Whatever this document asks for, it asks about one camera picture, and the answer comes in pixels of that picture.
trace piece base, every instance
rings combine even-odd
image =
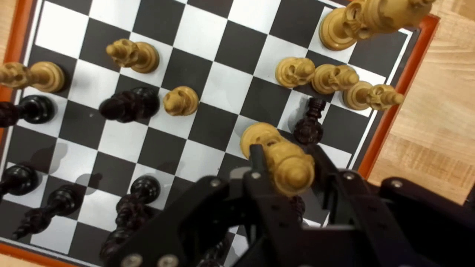
[[[136,73],[154,72],[158,67],[160,62],[157,51],[151,45],[142,42],[138,42],[136,47],[147,56],[147,62],[144,64],[132,66],[130,69]]]
[[[37,174],[31,168],[26,168],[22,165],[10,167],[9,170],[4,171],[4,177],[20,180],[20,186],[9,192],[13,196],[28,195],[40,183],[40,179],[37,177]]]
[[[37,63],[34,66],[31,66],[29,72],[38,72],[38,73],[46,73],[49,76],[49,81],[46,85],[41,84],[32,84],[31,87],[43,91],[43,93],[58,93],[62,90],[63,82],[65,82],[65,76],[62,73],[62,70],[59,69],[59,66],[53,64],[53,63]]]
[[[329,13],[322,24],[320,24],[320,30],[319,30],[319,38],[320,38],[320,42],[322,45],[326,48],[326,50],[331,50],[331,51],[344,51],[350,47],[353,47],[356,44],[354,39],[351,38],[338,38],[335,33],[334,33],[334,24],[338,21],[338,18],[344,17],[344,10],[334,10],[332,13]]]

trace pawn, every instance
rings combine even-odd
[[[14,165],[4,171],[0,182],[0,201],[4,195],[23,196],[38,186],[37,174],[23,165]]]
[[[49,122],[53,116],[53,103],[41,96],[25,97],[17,106],[0,103],[0,128],[13,127],[19,119],[32,125],[40,125]]]
[[[348,66],[323,64],[314,70],[311,88],[320,96],[331,96],[337,91],[347,91],[359,82],[354,69]]]
[[[130,67],[138,73],[151,73],[158,66],[157,51],[144,42],[120,39],[108,45],[105,53],[118,67]]]
[[[19,63],[0,64],[0,84],[23,90],[35,88],[41,93],[58,93],[63,88],[65,76],[59,66],[47,62],[40,62],[26,69]]]
[[[283,88],[304,87],[311,81],[313,62],[307,59],[283,59],[276,69],[276,81]]]
[[[167,93],[163,100],[164,112],[170,116],[190,116],[197,110],[199,100],[188,87],[178,87]]]
[[[99,106],[99,113],[106,121],[129,124],[132,121],[150,119],[160,109],[157,94],[145,88],[117,93]]]
[[[86,189],[78,185],[62,186],[47,196],[46,205],[38,210],[29,210],[20,226],[14,231],[14,240],[25,238],[29,234],[40,234],[47,229],[50,220],[56,216],[66,217],[78,210]]]
[[[402,102],[403,96],[397,94],[391,87],[371,87],[366,82],[359,82],[343,94],[344,106],[353,110],[387,110],[393,106],[402,105]]]

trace black square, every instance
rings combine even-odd
[[[240,115],[277,127],[289,96],[289,90],[253,78]]]
[[[175,174],[185,140],[148,128],[138,164]]]
[[[282,0],[270,35],[308,48],[323,8],[314,0]]]
[[[98,149],[104,124],[96,110],[69,102],[63,112],[59,139]]]
[[[227,18],[228,13],[231,11],[233,0],[188,0],[188,5]]]
[[[150,39],[173,45],[184,5],[169,0],[142,0],[133,32]]]
[[[108,232],[77,223],[68,256],[80,262],[102,266],[99,253],[106,237]]]
[[[323,121],[322,145],[353,155],[368,125],[368,118],[331,106]]]
[[[216,151],[225,151],[236,121],[237,115],[200,105],[188,139]]]
[[[80,60],[118,72],[120,67],[105,54],[105,48],[118,39],[129,39],[129,36],[129,32],[89,18]]]
[[[43,194],[43,199],[41,199],[41,207],[44,207],[46,202],[47,202],[47,198],[49,198],[53,192],[56,192],[59,188],[62,188],[62,186],[72,186],[72,183],[65,182],[65,180],[59,180],[59,179],[56,179],[56,177],[49,176],[49,177],[47,177],[47,182],[46,182],[46,186],[44,186],[44,194]],[[72,214],[66,216],[66,219],[69,219],[69,220],[77,220],[78,211],[80,211],[80,207],[78,207]]]
[[[155,94],[155,97],[158,99],[158,88],[157,87],[151,87],[148,84],[142,84],[139,81],[135,81],[135,79],[130,79],[130,78],[126,78],[126,76],[120,76],[118,78],[115,93],[132,91],[132,90],[136,90],[136,88],[145,88],[147,91],[151,91],[153,94]],[[136,122],[148,125],[150,119],[141,119],[141,121],[136,121]]]
[[[163,78],[163,88],[190,87],[200,99],[209,76],[210,62],[173,50]]]
[[[72,10],[75,13],[89,16],[92,0],[47,0],[55,5]]]
[[[6,161],[47,174],[56,140],[20,127],[11,128],[11,131]]]
[[[231,176],[230,173],[234,168],[242,168],[242,167],[250,167],[249,161],[225,153],[218,171],[218,177],[222,180],[230,180],[230,176]]]
[[[264,44],[265,35],[228,21],[215,62],[252,75]]]
[[[13,202],[1,201],[0,205],[0,237],[14,241],[14,231],[20,226],[20,222],[25,219],[25,213],[28,213],[28,207],[22,207]],[[31,235],[25,237],[23,240],[19,240],[16,242],[20,244],[29,244]]]
[[[53,63],[62,70],[65,76],[63,88],[55,96],[66,99],[69,96],[71,81],[75,69],[75,60],[40,47],[32,47],[28,63],[31,63],[32,66],[34,63],[40,63],[40,62]]]
[[[400,54],[406,35],[383,35],[357,42],[348,64],[387,78]]]
[[[115,196],[127,194],[135,165],[104,153],[98,153],[89,188]]]
[[[193,183],[182,180],[179,177],[175,177],[172,189],[169,191],[164,210],[167,210],[170,205],[173,205],[190,188]]]

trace chessboard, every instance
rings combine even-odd
[[[59,262],[101,266],[101,245],[115,229],[115,204],[136,179],[150,176],[158,182],[160,195],[147,205],[158,216],[199,179],[248,165],[239,149],[246,127],[267,122],[291,136],[304,103],[316,94],[310,87],[285,90],[276,82],[276,66],[285,57],[308,59],[314,66],[347,64],[362,81],[403,93],[411,76],[405,72],[414,72],[411,59],[420,51],[415,48],[421,47],[423,32],[399,30],[340,53],[328,51],[317,38],[319,23],[343,5],[343,0],[32,2],[17,62],[55,63],[66,82],[58,94],[25,88],[11,97],[17,105],[25,97],[44,96],[56,110],[47,124],[20,121],[6,130],[1,170],[26,165],[40,185],[25,196],[3,198],[1,242],[58,260],[58,266]],[[117,67],[105,48],[118,39],[154,47],[158,67],[150,75]],[[118,124],[98,113],[101,102],[114,93],[147,88],[163,100],[178,87],[196,91],[194,115],[173,118],[160,106],[147,121]],[[319,119],[323,139],[317,146],[337,168],[357,171],[371,165],[366,155],[386,113],[350,110],[338,93],[320,99],[326,107]],[[80,208],[53,217],[41,234],[13,241],[23,214],[69,185],[86,188]],[[314,226],[323,223],[310,217]],[[246,248],[240,228],[230,229],[230,240],[224,266]]]

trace wooden board frame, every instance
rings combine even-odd
[[[35,0],[17,0],[14,7],[14,14],[11,20],[11,30],[9,35],[7,47],[6,47],[6,56],[4,63],[19,63],[22,62],[23,51],[28,45],[29,38],[29,26],[31,18],[34,14],[37,2]],[[435,16],[429,16],[420,26],[420,36],[415,42],[415,48],[411,54],[411,57],[406,62],[406,66],[400,75],[400,79],[397,82],[396,91],[402,96],[406,94],[406,91],[411,87],[411,82],[418,70],[418,66],[429,48],[429,44],[433,39],[433,33],[436,32],[439,18]],[[0,87],[0,102],[13,102],[14,91],[10,88]],[[368,179],[374,162],[377,161],[377,156],[380,155],[380,149],[387,137],[387,133],[393,124],[393,119],[397,115],[397,107],[393,107],[387,110],[381,121],[378,128],[375,130],[372,140],[368,146],[368,151],[362,159],[362,164],[357,170],[357,173]],[[6,142],[6,131],[0,130],[0,140],[1,140],[1,151],[4,149]],[[20,250],[13,245],[0,244],[0,254],[10,256],[14,259],[20,259],[23,262],[35,263],[38,266],[47,266],[47,267],[72,267],[72,265],[68,265],[65,262],[49,259],[46,256],[40,256],[37,253]]]

